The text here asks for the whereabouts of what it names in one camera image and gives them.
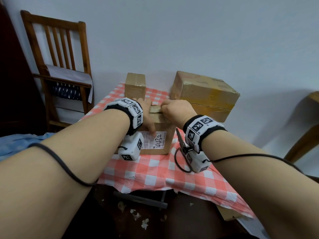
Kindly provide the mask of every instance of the checkered tablecloth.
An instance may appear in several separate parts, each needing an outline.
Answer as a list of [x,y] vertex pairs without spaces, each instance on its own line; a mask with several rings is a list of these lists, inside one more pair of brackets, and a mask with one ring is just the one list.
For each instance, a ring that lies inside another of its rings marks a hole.
[[[103,111],[105,105],[117,98],[124,97],[121,83],[101,100],[82,119]],[[168,93],[146,88],[146,98],[155,104],[161,104]],[[221,176],[213,165],[200,173],[184,173],[175,164],[174,153],[179,148],[177,135],[174,135],[171,151],[168,155],[141,155],[136,161],[125,161],[114,154],[99,178],[99,184],[113,186],[122,193],[134,190],[168,190],[174,189],[197,198],[205,199],[239,213],[252,217],[254,213],[230,184]],[[181,167],[188,170],[182,154],[177,153]]]

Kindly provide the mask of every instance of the white label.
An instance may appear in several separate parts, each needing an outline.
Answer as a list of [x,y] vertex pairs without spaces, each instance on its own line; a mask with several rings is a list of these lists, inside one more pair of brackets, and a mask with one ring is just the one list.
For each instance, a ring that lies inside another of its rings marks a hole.
[[156,132],[153,137],[149,132],[141,132],[144,137],[144,146],[142,149],[163,149],[165,145],[166,132]]

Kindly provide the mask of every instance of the scissors blade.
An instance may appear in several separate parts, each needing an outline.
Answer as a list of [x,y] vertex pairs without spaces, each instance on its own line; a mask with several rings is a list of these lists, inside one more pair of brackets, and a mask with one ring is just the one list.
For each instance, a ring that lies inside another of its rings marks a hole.
[[185,147],[185,143],[183,141],[183,138],[181,137],[181,133],[179,132],[178,128],[176,128],[176,134],[177,134],[177,137],[178,137],[178,141],[180,142],[180,146],[183,148]]

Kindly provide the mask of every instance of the forearm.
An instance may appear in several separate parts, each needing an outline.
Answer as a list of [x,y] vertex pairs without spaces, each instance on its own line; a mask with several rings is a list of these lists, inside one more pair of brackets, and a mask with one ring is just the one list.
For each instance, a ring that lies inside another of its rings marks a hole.
[[[211,133],[203,140],[202,149],[211,160],[265,153],[226,131]],[[318,184],[293,167],[268,157],[233,158],[214,166],[248,203],[271,236],[277,238],[278,233],[287,236],[289,232],[298,236],[298,230],[311,235],[317,230],[314,223],[319,220]]]
[[[43,144],[77,177],[92,183],[129,126],[124,112],[106,110],[63,129]],[[49,154],[36,147],[3,161],[0,181],[4,185],[0,187],[0,234],[7,233],[8,237],[61,237],[90,190],[77,184]]]

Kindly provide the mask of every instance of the hand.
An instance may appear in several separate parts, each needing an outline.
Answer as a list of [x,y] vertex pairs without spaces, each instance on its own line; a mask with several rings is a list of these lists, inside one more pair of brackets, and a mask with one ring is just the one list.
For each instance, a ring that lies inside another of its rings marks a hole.
[[150,134],[155,137],[156,136],[156,130],[154,121],[150,116],[150,108],[152,101],[150,99],[145,99],[145,101],[142,98],[139,98],[137,102],[141,105],[143,109],[143,125],[146,126],[150,132]]
[[161,112],[180,129],[183,129],[189,119],[197,115],[192,105],[186,100],[164,100],[161,104]]

